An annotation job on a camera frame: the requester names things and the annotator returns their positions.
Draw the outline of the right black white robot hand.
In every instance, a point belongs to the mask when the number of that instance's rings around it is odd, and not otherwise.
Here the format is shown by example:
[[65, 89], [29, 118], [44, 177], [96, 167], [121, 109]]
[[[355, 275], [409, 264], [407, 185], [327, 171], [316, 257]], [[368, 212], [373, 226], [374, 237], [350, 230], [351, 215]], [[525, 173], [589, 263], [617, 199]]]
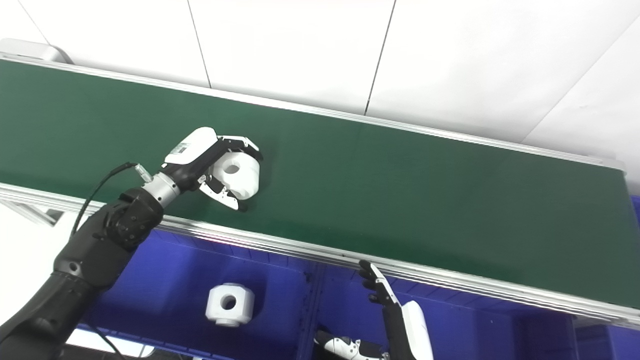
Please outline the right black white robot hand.
[[337, 336], [316, 330], [313, 344], [330, 360], [432, 360], [434, 352], [425, 315], [414, 300], [400, 303], [390, 282], [378, 267], [365, 259], [358, 262], [368, 300], [381, 306], [388, 348], [363, 339]]

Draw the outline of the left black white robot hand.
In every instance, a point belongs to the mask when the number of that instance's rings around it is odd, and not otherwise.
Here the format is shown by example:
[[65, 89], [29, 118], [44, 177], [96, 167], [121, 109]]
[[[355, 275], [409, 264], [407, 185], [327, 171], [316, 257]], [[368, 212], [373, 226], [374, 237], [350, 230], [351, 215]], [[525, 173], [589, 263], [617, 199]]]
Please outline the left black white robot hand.
[[161, 185], [156, 199], [166, 207], [176, 196], [201, 191], [238, 212], [259, 188], [259, 147], [244, 136], [219, 136], [200, 127], [185, 137], [164, 159], [154, 179]]

